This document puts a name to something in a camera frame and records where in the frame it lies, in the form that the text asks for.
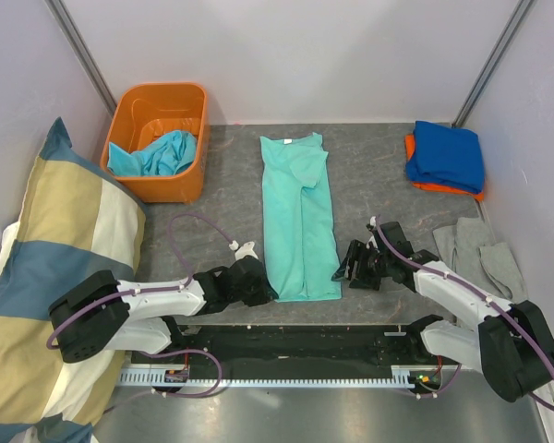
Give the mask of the mint green t shirt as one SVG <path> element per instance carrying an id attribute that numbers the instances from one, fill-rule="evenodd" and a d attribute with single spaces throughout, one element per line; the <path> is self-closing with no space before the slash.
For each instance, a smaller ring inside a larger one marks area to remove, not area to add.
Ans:
<path id="1" fill-rule="evenodd" d="M 322 135 L 261 137 L 264 260 L 277 300 L 342 298 L 331 277 L 339 268 Z"/>

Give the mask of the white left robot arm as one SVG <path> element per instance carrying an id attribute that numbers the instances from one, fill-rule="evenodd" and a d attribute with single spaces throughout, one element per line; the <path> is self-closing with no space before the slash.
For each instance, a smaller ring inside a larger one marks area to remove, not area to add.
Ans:
<path id="1" fill-rule="evenodd" d="M 253 256 L 181 281 L 122 281 L 102 270 L 50 305 L 54 331 L 46 346 L 69 364 L 102 351 L 137 351 L 173 363 L 185 347 L 167 317 L 215 314 L 232 304 L 265 305 L 275 298 L 264 265 Z"/>

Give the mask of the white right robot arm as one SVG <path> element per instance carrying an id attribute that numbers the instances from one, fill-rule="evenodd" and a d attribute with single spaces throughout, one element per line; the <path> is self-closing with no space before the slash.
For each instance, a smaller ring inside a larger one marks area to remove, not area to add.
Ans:
<path id="1" fill-rule="evenodd" d="M 435 254 L 415 251 L 396 221 L 372 218 L 367 229 L 369 240 L 350 243 L 333 281 L 378 290 L 390 278 L 461 322 L 429 315 L 410 324 L 404 351 L 411 361 L 449 358 L 480 373 L 508 402 L 554 383 L 554 338 L 537 305 L 499 298 L 458 276 Z"/>

